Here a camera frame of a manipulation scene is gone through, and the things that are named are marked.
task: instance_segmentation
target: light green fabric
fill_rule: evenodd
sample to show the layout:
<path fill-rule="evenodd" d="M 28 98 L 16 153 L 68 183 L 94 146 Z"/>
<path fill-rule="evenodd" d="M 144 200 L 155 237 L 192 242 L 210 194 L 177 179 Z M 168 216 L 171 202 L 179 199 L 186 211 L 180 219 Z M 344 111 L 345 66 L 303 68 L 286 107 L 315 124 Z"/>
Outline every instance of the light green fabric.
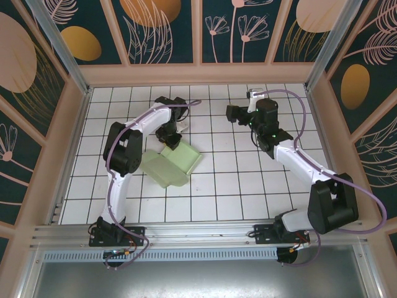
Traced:
<path fill-rule="evenodd" d="M 142 156 L 140 168 L 162 188 L 183 186 L 189 182 L 189 176 L 201 158 L 200 152 L 181 141 L 174 151 L 169 147 L 165 147 L 161 154 L 147 150 Z"/>

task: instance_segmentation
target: white grid mat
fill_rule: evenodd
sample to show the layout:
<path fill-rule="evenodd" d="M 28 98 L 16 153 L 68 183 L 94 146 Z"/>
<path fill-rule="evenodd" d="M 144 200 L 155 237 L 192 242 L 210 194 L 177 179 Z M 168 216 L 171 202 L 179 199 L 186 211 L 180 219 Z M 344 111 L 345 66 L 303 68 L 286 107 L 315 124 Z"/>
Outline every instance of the white grid mat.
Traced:
<path fill-rule="evenodd" d="M 249 128 L 231 124 L 228 104 L 247 106 L 251 88 L 287 89 L 305 97 L 302 84 L 153 86 L 96 88 L 87 113 L 78 154 L 63 204 L 60 224 L 90 224 L 105 204 L 107 172 L 102 159 L 106 136 L 115 122 L 124 123 L 146 111 L 159 96 L 202 99 L 185 120 L 183 139 L 202 152 L 203 159 L 183 187 L 162 189 L 140 170 L 127 194 L 127 223 L 189 222 L 274 218 L 281 212 L 308 204 L 309 189 L 291 172 L 258 151 Z M 285 93 L 271 94 L 279 104 L 280 128 L 293 137 L 302 123 L 302 108 Z M 307 99 L 303 98 L 310 112 Z M 311 114 L 301 146 L 327 166 Z M 154 135 L 145 150 L 160 152 L 163 144 Z"/>

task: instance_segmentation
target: white tiled floor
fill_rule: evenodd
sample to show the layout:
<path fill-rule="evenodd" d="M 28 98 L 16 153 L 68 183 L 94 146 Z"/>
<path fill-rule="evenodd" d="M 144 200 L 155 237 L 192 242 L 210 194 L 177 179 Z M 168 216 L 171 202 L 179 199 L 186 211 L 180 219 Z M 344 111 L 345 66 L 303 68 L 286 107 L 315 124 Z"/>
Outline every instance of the white tiled floor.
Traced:
<path fill-rule="evenodd" d="M 94 90 L 83 135 L 66 193 L 60 224 L 90 224 L 102 212 L 107 173 L 102 151 L 110 126 L 137 117 L 159 96 L 202 99 L 191 109 L 184 140 L 202 152 L 203 159 L 183 187 L 159 187 L 138 170 L 127 193 L 128 223 L 268 219 L 308 204 L 308 189 L 283 165 L 258 151 L 248 127 L 231 124 L 226 106 L 247 106 L 248 88 L 285 89 L 305 96 L 301 84 L 153 86 Z M 280 127 L 297 136 L 303 115 L 294 98 L 271 94 L 279 104 Z M 304 98 L 307 111 L 310 111 Z M 326 166 L 313 116 L 308 114 L 301 146 Z M 154 135 L 144 149 L 160 152 Z"/>

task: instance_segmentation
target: grid tile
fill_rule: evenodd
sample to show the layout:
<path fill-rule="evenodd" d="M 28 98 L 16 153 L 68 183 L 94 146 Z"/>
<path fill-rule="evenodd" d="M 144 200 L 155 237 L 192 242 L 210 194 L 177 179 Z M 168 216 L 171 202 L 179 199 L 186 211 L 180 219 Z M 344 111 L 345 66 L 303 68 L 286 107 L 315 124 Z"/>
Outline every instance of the grid tile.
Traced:
<path fill-rule="evenodd" d="M 200 86 L 153 86 L 97 88 L 89 106 L 78 155 L 73 165 L 61 224 L 94 222 L 102 212 L 107 194 L 107 171 L 102 157 L 110 126 L 144 113 L 159 96 L 188 100 L 203 99 L 185 120 L 183 139 L 202 153 L 202 160 L 182 187 L 159 187 L 138 169 L 127 191 L 125 212 L 128 223 L 184 222 L 273 218 L 292 207 L 305 207 L 307 188 L 284 166 L 258 151 L 249 127 L 233 125 L 225 117 L 228 104 L 248 106 L 251 88 L 289 89 L 303 96 L 302 85 L 240 84 Z M 302 109 L 291 95 L 272 93 L 279 105 L 280 127 L 293 137 L 302 122 Z M 316 161 L 326 166 L 313 116 L 307 115 L 306 132 L 299 144 Z M 154 134 L 144 150 L 164 148 Z"/>

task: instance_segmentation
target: flower illustration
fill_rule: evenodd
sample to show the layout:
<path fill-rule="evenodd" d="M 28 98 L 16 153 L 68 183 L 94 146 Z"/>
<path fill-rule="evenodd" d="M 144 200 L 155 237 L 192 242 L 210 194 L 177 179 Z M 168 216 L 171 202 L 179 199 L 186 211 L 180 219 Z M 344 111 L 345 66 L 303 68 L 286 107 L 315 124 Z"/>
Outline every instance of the flower illustration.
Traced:
<path fill-rule="evenodd" d="M 215 59 L 215 63 L 218 63 L 218 59 L 216 58 L 216 53 L 215 53 L 215 44 L 213 41 L 213 37 L 218 34 L 224 34 L 230 31 L 230 27 L 227 26 L 227 21 L 225 20 L 225 16 L 223 17 L 206 17 L 205 18 L 205 24 L 207 25 L 207 29 L 211 34 L 211 40 L 212 40 L 212 51 L 213 51 L 213 57 Z"/>
<path fill-rule="evenodd" d="M 12 151 L 14 151 L 15 143 L 17 141 L 18 130 L 10 125 L 9 133 L 7 133 L 6 126 L 0 124 L 0 160 L 12 160 Z"/>
<path fill-rule="evenodd" d="M 18 130 L 14 126 L 10 125 L 9 130 L 7 131 L 6 126 L 3 123 L 0 124 L 0 161 L 5 161 L 5 162 L 11 161 L 12 163 L 15 163 L 17 166 L 20 166 L 21 168 L 26 169 L 27 171 L 33 172 L 32 169 L 30 169 L 30 168 L 28 168 L 12 159 L 12 153 L 15 148 L 17 136 L 18 136 Z M 0 172 L 0 176 L 6 178 L 8 180 L 11 180 L 15 183 L 19 183 L 23 186 L 29 185 L 29 183 L 21 181 L 15 177 L 9 176 L 6 173 Z M 0 201 L 0 203 L 13 205 L 13 203 L 2 202 L 2 201 Z"/>
<path fill-rule="evenodd" d="M 241 62 L 244 62 L 244 48 L 246 42 L 254 40 L 261 40 L 269 38 L 269 31 L 267 28 L 266 17 L 252 17 L 247 23 L 247 16 L 238 18 L 238 29 L 240 31 L 241 40 L 243 41 L 243 50 L 241 53 Z"/>
<path fill-rule="evenodd" d="M 272 3 L 273 0 L 231 0 L 234 7 L 240 8 L 244 6 L 260 6 Z"/>

